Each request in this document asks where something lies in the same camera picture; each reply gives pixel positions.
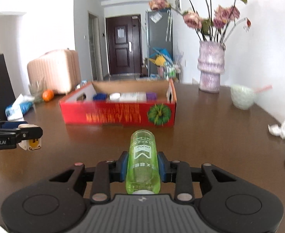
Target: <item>refrigerator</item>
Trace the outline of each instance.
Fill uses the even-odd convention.
[[[173,35],[170,38],[170,29],[168,29],[168,37],[167,41],[166,38],[166,30],[167,30],[167,23],[169,13],[168,10],[162,10],[160,12],[157,11],[146,11],[146,32],[147,32],[147,56],[148,58],[150,55],[154,54],[155,51],[153,50],[154,47],[157,48],[165,48],[167,49],[168,53],[173,57]],[[156,13],[160,13],[162,18],[157,22],[154,23],[151,20],[151,16],[155,15]],[[157,67],[151,61],[148,60],[148,76],[150,74],[157,74]]]

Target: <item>pink vase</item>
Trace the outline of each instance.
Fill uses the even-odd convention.
[[[201,71],[199,89],[219,93],[220,75],[225,72],[225,51],[217,42],[200,42],[198,69]]]

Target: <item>blue gripper pad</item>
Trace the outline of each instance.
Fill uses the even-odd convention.
[[[122,162],[122,167],[121,167],[121,182],[125,181],[125,176],[127,172],[127,161],[129,159],[129,154],[126,155]]]
[[[158,165],[159,165],[159,173],[160,173],[160,178],[161,181],[165,181],[165,168],[164,168],[164,162],[161,156],[158,154]]]
[[[5,122],[2,124],[2,129],[17,129],[20,124],[27,123],[25,121],[22,122]]]

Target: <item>brown table surface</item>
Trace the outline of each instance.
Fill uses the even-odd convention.
[[[158,151],[168,160],[200,167],[209,162],[276,194],[285,211],[285,141],[268,132],[277,121],[257,105],[243,111],[232,105],[229,88],[219,95],[197,86],[175,84],[177,112],[173,128],[148,128]],[[129,149],[139,127],[65,125],[57,99],[30,111],[26,121],[43,129],[42,149],[0,151],[0,207],[12,192],[63,171],[75,162],[95,166],[119,158]],[[194,184],[196,197],[201,195]],[[89,186],[85,197],[89,195]],[[173,194],[174,184],[162,184],[161,193]],[[125,193],[124,183],[111,184],[112,194]],[[278,230],[285,233],[285,214]]]

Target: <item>pink suitcase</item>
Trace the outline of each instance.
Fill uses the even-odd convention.
[[[30,84],[45,79],[55,94],[67,94],[81,82],[78,53],[73,50],[47,52],[27,65]]]

